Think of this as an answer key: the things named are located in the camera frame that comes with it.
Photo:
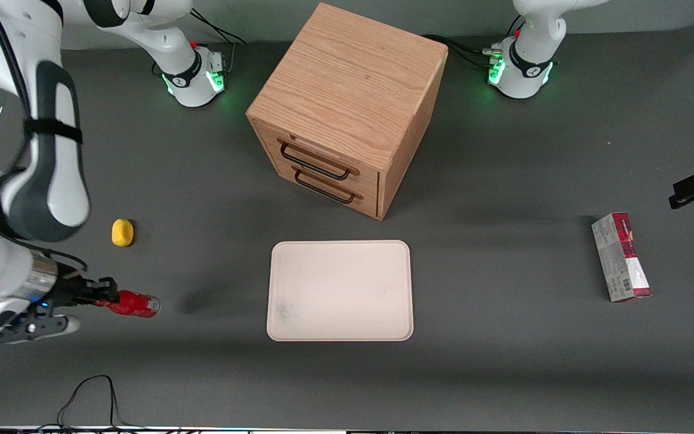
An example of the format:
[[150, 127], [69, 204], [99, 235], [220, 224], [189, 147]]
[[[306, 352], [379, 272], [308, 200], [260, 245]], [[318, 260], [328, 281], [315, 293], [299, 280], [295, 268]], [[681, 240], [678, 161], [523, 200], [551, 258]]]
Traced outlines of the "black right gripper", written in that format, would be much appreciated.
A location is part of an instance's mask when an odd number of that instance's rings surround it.
[[63, 275], [50, 290], [51, 307], [75, 307], [93, 304], [97, 307], [110, 307], [118, 303], [118, 285], [114, 278], [99, 278], [97, 282], [82, 275]]

